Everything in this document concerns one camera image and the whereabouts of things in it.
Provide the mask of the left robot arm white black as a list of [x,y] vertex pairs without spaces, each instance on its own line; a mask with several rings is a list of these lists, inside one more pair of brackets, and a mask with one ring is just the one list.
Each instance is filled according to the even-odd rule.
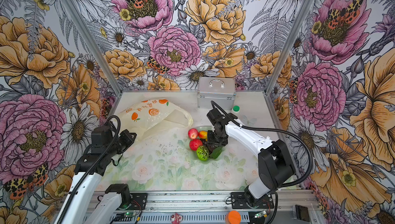
[[72,186],[60,209],[56,224],[81,224],[94,192],[115,155],[123,154],[137,138],[136,133],[122,132],[109,125],[91,133],[91,152],[84,154],[75,167]]

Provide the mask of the red yellow apple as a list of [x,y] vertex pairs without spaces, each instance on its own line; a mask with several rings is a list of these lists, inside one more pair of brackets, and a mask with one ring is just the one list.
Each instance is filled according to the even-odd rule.
[[197,129],[191,128],[191,129],[188,131],[188,137],[189,137],[191,140],[197,139],[198,136],[199,136],[199,132],[198,132]]

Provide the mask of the light green wavy plate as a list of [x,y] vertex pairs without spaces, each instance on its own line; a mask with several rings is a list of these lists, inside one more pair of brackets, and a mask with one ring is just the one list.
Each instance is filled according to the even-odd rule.
[[197,158],[201,161],[218,159],[223,151],[222,146],[209,143],[208,131],[206,130],[191,128],[188,131],[188,137],[190,139],[189,148],[195,152]]

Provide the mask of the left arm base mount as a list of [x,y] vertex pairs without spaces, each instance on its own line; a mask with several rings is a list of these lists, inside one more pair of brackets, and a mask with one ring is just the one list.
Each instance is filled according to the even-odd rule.
[[127,211],[142,211],[146,209],[148,193],[131,193],[130,200],[119,209]]

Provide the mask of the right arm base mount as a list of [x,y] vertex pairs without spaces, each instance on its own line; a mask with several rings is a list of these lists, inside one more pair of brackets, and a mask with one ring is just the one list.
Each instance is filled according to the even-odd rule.
[[246,192],[231,192],[231,206],[233,209],[273,209],[274,201],[271,196],[263,195],[256,199]]

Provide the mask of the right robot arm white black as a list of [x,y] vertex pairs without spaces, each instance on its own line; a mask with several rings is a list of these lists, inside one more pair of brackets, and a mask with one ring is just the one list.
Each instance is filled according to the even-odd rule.
[[225,147],[232,138],[241,143],[258,159],[258,178],[244,190],[249,206],[255,207],[264,195],[276,191],[295,174],[288,147],[282,140],[273,141],[251,129],[243,128],[233,114],[221,114],[216,108],[207,114],[213,129],[208,131],[210,146]]

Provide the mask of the cream translucent plastic bag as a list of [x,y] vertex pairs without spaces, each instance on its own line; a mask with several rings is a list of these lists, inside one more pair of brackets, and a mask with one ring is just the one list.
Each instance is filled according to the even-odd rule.
[[192,127],[192,116],[181,107],[166,99],[151,99],[136,103],[117,115],[121,130],[137,135],[137,141],[173,128]]

